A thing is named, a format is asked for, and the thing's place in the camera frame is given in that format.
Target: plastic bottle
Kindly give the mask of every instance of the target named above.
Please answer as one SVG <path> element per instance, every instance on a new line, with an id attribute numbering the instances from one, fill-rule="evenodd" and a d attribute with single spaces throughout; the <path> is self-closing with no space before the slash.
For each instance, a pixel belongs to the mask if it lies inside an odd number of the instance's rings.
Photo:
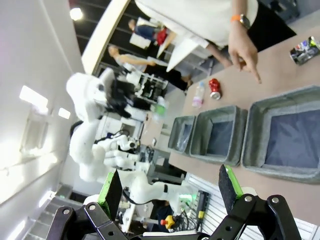
<path id="1" fill-rule="evenodd" d="M 201 81 L 196 87 L 195 95 L 192 100 L 192 107 L 201 108 L 205 96 L 205 84 Z"/>

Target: small gray bin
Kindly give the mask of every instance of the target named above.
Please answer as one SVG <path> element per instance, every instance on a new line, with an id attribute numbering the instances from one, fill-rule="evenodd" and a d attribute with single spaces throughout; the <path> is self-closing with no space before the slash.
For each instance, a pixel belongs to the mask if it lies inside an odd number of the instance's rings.
<path id="1" fill-rule="evenodd" d="M 320 87 L 255 102 L 249 110 L 241 164 L 302 183 L 320 183 Z"/>
<path id="2" fill-rule="evenodd" d="M 195 116 L 179 116 L 174 119 L 168 148 L 189 155 L 190 140 L 195 124 Z"/>
<path id="3" fill-rule="evenodd" d="M 190 155 L 213 164 L 239 164 L 247 110 L 235 105 L 201 112 L 193 128 Z"/>

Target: white shirt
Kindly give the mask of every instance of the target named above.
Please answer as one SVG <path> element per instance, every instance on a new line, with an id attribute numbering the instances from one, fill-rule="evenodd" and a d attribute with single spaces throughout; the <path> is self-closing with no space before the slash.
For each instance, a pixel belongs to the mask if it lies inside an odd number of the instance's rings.
<path id="1" fill-rule="evenodd" d="M 168 29 L 192 39 L 206 48 L 208 41 L 220 47 L 228 45 L 232 0 L 135 0 L 138 8 Z M 252 25 L 258 13 L 258 1 L 247 0 L 245 16 Z"/>

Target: red bag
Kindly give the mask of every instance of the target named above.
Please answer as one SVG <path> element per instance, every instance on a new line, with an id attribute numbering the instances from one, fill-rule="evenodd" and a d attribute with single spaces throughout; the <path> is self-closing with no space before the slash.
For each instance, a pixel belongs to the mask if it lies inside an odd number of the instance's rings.
<path id="1" fill-rule="evenodd" d="M 167 35 L 168 34 L 167 34 L 167 29 L 166 28 L 162 29 L 161 31 L 159 31 L 157 33 L 156 41 L 158 42 L 158 45 L 162 45 L 165 42 L 165 40 L 167 38 Z"/>

